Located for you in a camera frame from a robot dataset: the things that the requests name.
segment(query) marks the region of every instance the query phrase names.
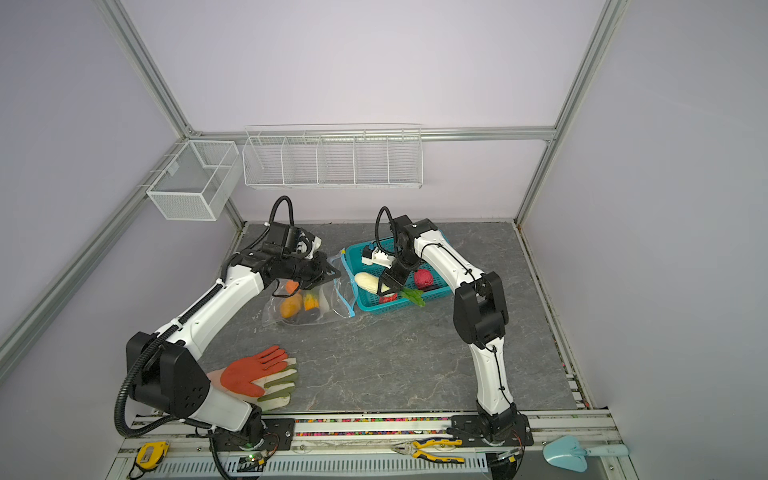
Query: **yellow and black pliers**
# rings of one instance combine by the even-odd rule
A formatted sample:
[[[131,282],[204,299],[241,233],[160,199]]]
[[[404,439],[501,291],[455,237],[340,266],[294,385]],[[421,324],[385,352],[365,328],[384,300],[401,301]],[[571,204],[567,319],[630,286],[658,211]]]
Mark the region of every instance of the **yellow and black pliers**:
[[[440,446],[440,445],[459,446],[462,444],[461,440],[427,439],[422,441],[423,443],[419,443],[419,442],[399,443],[398,445],[393,446],[392,450],[398,453],[402,453],[403,455],[411,455],[413,458],[423,458],[428,462],[434,462],[434,463],[464,463],[465,461],[461,457],[436,457],[434,455],[430,455],[427,452],[422,452],[421,450],[427,447]]]

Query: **light blue shovel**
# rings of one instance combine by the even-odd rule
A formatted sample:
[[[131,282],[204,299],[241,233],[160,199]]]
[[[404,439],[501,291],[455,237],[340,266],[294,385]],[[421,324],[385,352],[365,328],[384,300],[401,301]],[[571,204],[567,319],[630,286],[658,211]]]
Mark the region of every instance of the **light blue shovel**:
[[[587,471],[585,457],[625,457],[629,455],[627,446],[622,443],[599,445],[583,449],[578,439],[572,435],[557,439],[544,447],[544,458],[549,465],[554,465],[574,472]]]

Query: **white vegetable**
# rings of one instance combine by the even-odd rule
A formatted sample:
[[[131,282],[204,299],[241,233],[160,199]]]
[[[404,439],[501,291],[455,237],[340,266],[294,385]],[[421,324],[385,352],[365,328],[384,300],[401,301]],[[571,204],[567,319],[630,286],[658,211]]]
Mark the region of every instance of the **white vegetable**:
[[[355,275],[355,283],[357,286],[365,290],[366,292],[376,295],[376,291],[379,288],[379,278],[373,276],[370,273],[360,272]],[[382,292],[390,290],[387,285],[382,285]]]

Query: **white wire basket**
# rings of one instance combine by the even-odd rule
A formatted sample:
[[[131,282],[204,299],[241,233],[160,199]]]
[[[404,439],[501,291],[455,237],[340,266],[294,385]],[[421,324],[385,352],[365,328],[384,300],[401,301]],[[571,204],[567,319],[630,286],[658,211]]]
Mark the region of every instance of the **white wire basket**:
[[[189,140],[147,195],[168,220],[216,220],[243,175],[233,141]]]
[[[256,189],[423,185],[424,158],[418,128],[311,127],[316,129],[246,127],[245,184]]]

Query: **yellow tape measure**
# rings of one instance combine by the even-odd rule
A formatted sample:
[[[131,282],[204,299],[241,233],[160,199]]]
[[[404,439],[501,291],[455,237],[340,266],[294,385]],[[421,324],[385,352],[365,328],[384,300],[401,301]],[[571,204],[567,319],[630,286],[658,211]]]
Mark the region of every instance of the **yellow tape measure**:
[[[136,454],[136,460],[134,460],[134,467],[128,472],[128,478],[130,480],[136,480],[141,478],[145,473],[155,470],[160,462],[165,458],[165,454],[168,453],[167,442],[152,442],[145,443],[143,447],[139,449],[139,453]],[[138,468],[141,474],[138,477],[131,476],[133,470]]]

